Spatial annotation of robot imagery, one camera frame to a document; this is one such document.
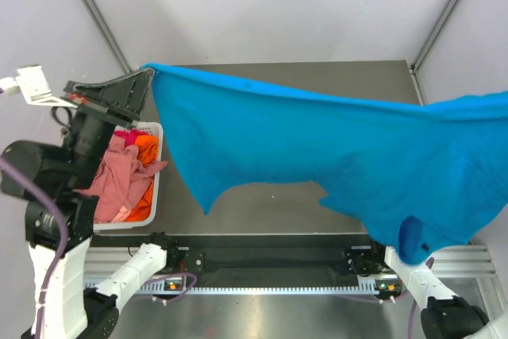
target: blue t-shirt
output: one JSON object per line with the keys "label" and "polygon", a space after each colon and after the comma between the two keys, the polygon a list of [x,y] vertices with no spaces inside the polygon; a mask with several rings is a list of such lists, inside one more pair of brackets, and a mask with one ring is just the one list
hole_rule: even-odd
{"label": "blue t-shirt", "polygon": [[205,214],[230,187],[314,181],[323,206],[417,264],[466,244],[508,202],[508,92],[413,106],[148,66],[171,156]]}

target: laundry basket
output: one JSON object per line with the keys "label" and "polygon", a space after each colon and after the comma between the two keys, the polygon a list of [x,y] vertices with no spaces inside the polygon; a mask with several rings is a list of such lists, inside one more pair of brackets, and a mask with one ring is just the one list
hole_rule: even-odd
{"label": "laundry basket", "polygon": [[[162,129],[162,125],[157,122],[137,122],[134,126],[134,129],[138,129],[148,133],[150,135],[156,136],[159,138],[159,146],[157,147],[157,159],[160,160],[162,156],[162,144],[164,138],[164,131]],[[117,127],[116,130],[125,130],[122,127]],[[113,229],[130,229],[135,228],[137,226],[144,226],[150,224],[153,221],[153,218],[156,216],[157,210],[157,195],[159,194],[159,177],[160,173],[157,172],[155,174],[154,182],[153,182],[153,197],[152,197],[152,208],[150,209],[150,215],[146,220],[142,222],[107,222],[103,224],[94,224],[94,231],[99,230],[113,230]]]}

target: purple cable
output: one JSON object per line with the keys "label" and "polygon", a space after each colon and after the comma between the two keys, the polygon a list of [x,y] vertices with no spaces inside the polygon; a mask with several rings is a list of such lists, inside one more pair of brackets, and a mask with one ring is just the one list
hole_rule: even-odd
{"label": "purple cable", "polygon": [[[427,260],[427,262],[425,262],[425,265],[427,265],[429,269],[432,269],[432,266],[434,265],[434,257],[430,257]],[[416,300],[413,301],[413,305],[411,306],[410,320],[407,323],[407,339],[413,339],[413,323],[415,314],[416,314]]]}
{"label": "purple cable", "polygon": [[[187,280],[187,277],[191,277],[192,278],[192,282],[190,283],[190,285],[184,291],[182,291],[180,294],[178,294],[173,299],[156,298],[156,299],[160,299],[163,302],[165,301],[166,303],[173,303],[173,302],[177,302],[180,299],[182,299],[183,297],[185,297],[185,295],[189,291],[191,291],[191,289],[196,285],[196,283],[198,282],[198,277],[195,274],[189,273],[189,272],[173,273],[173,274],[166,275],[164,277],[150,279],[149,281],[145,282],[144,284],[145,285],[149,285],[151,283],[155,283],[155,282],[159,282],[159,281],[162,281],[162,280],[165,280],[165,279],[170,279],[170,278],[175,278],[175,277],[186,277],[186,280]],[[149,296],[149,295],[140,295],[139,297],[137,297],[135,299],[131,299],[131,301],[139,301],[139,300],[142,300],[142,299],[152,299],[152,298],[153,297]]]}
{"label": "purple cable", "polygon": [[35,183],[33,183],[30,179],[24,176],[21,172],[19,172],[12,164],[6,161],[4,158],[0,156],[0,168],[3,169],[13,180],[19,183],[22,187],[24,187],[28,192],[30,192],[39,202],[42,204],[46,210],[55,218],[56,223],[58,224],[58,228],[60,230],[60,242],[58,243],[58,248],[56,249],[55,257],[53,261],[51,261],[48,270],[46,271],[46,275],[42,281],[42,285],[40,286],[39,293],[39,309],[36,312],[36,327],[35,327],[35,339],[40,339],[40,332],[42,330],[42,321],[44,319],[44,304],[46,303],[46,290],[48,289],[49,280],[51,279],[51,275],[55,271],[56,265],[62,255],[64,254],[65,247],[67,245],[67,238],[69,233],[67,231],[67,224],[65,223],[64,216],[62,212],[58,209],[58,206],[47,196]]}

